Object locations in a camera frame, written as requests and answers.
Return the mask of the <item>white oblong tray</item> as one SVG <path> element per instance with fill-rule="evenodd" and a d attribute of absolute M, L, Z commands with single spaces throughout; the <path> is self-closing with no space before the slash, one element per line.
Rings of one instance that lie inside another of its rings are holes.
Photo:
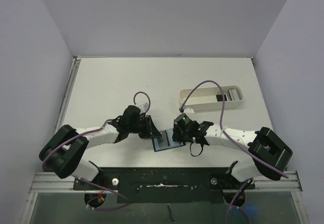
<path fill-rule="evenodd" d="M 241 100 L 229 101 L 227 97 L 227 101 L 225 101 L 225 109 L 237 108 L 242 104 L 244 100 L 243 92 L 241 88 L 237 85 L 223 86 L 222 89 L 224 90 L 226 96 L 227 96 L 227 91 L 231 88 L 236 88 L 239 90 Z M 195 113 L 204 112 L 204 111 L 221 110 L 222 102 L 217 102 L 216 95 L 221 95 L 221 91 L 217 86 L 198 88 L 189 97 L 189 99 L 186 101 L 186 104 L 183 107 L 190 107 L 195 111 Z"/>

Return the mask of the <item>black card in tray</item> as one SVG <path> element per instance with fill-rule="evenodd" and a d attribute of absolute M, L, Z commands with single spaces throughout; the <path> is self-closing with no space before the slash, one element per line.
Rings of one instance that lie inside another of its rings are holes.
<path fill-rule="evenodd" d="M 217 102 L 227 101 L 226 95 L 216 95 Z"/>

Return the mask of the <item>aluminium rail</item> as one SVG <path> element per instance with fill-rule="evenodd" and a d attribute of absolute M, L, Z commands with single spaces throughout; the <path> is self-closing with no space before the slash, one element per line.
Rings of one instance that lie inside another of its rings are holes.
<path fill-rule="evenodd" d="M 72 90 L 73 90 L 74 82 L 75 82 L 75 79 L 76 79 L 76 76 L 77 76 L 77 73 L 78 73 L 78 69 L 79 69 L 81 59 L 82 59 L 81 57 L 73 57 L 71 70 L 70 70 L 70 73 L 69 73 L 67 85 L 66 85 L 64 95 L 63 95 L 63 100 L 62 100 L 60 110 L 59 110 L 58 119 L 57 119 L 55 129 L 54 129 L 54 134 L 63 125 L 63 121 L 64 121 L 64 118 L 65 118 L 66 110 L 67 110 L 67 107 L 68 107 L 68 104 L 69 104 L 70 96 L 71 96 L 71 93 L 72 93 Z"/>
<path fill-rule="evenodd" d="M 255 188 L 251 192 L 302 192 L 302 185 L 298 172 L 286 171 L 288 178 L 273 181 L 264 176 L 254 178 Z"/>

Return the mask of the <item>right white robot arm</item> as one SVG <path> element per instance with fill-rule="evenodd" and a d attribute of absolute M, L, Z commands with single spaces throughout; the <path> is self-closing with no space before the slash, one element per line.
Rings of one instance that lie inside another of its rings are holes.
<path fill-rule="evenodd" d="M 249 160 L 235 160 L 228 168 L 225 181 L 231 188 L 237 188 L 244 181 L 258 176 L 273 181 L 288 178 L 284 171 L 293 152 L 267 127 L 257 131 L 237 130 L 209 121 L 198 123 L 182 113 L 174 120 L 172 138 L 174 141 L 197 143 L 202 147 L 221 146 L 248 154 Z"/>

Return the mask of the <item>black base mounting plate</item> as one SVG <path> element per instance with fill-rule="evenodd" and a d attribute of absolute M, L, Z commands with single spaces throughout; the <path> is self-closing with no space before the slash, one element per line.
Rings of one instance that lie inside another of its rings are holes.
<path fill-rule="evenodd" d="M 118 204 L 223 203 L 225 192 L 242 186 L 226 167 L 104 167 L 93 182 L 119 192 Z"/>

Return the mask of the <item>aluminium rail left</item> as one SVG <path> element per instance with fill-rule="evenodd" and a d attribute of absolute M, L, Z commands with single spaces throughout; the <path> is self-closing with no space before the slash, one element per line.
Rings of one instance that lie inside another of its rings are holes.
<path fill-rule="evenodd" d="M 77 73 L 78 73 L 78 69 L 79 69 L 81 59 L 82 59 L 81 57 L 73 57 L 71 70 L 70 70 L 70 73 L 69 73 L 67 85 L 66 85 L 64 95 L 63 95 L 63 100 L 62 100 L 60 110 L 59 110 L 58 119 L 57 119 L 55 129 L 54 129 L 54 134 L 63 125 L 63 121 L 64 121 L 64 118 L 65 118 L 66 110 L 67 110 L 67 107 L 68 107 L 68 104 L 69 104 L 70 96 L 71 96 L 71 93 L 72 93 L 72 90 L 73 90 L 74 82 L 75 82 L 75 79 L 76 79 L 76 76 L 77 76 Z"/>

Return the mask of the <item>black credit card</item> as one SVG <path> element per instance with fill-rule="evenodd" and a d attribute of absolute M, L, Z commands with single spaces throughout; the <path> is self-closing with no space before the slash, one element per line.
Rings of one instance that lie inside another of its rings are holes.
<path fill-rule="evenodd" d="M 157 139 L 157 146 L 159 149 L 168 148 L 170 146 L 167 131 L 161 132 L 161 137 Z"/>

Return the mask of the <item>aluminium rail right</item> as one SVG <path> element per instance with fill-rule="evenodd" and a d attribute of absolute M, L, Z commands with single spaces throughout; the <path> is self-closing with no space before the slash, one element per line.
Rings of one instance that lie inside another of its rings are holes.
<path fill-rule="evenodd" d="M 255 188 L 251 192 L 302 192 L 302 185 L 298 172 L 286 171 L 288 178 L 273 181 L 264 176 L 254 178 Z"/>

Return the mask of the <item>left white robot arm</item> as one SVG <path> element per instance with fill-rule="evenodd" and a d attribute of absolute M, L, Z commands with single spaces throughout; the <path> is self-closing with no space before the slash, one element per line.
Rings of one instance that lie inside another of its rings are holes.
<path fill-rule="evenodd" d="M 99 167 L 83 159 L 84 152 L 102 144 L 119 143 L 130 134 L 137 134 L 144 140 L 161 137 L 145 108 L 129 105 L 122 115 L 107 119 L 100 127 L 74 128 L 69 124 L 60 127 L 38 157 L 43 168 L 59 178 L 73 176 L 84 179 L 91 189 L 97 189 L 103 183 L 103 176 Z"/>

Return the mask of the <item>blue card holder wallet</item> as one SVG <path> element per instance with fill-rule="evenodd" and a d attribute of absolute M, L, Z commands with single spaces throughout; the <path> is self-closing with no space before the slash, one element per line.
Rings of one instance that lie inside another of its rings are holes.
<path fill-rule="evenodd" d="M 164 131 L 161 131 L 160 133 L 161 133 L 161 137 L 152 139 L 152 145 L 155 152 L 186 146 L 186 143 L 173 140 L 172 129 L 166 129 Z"/>

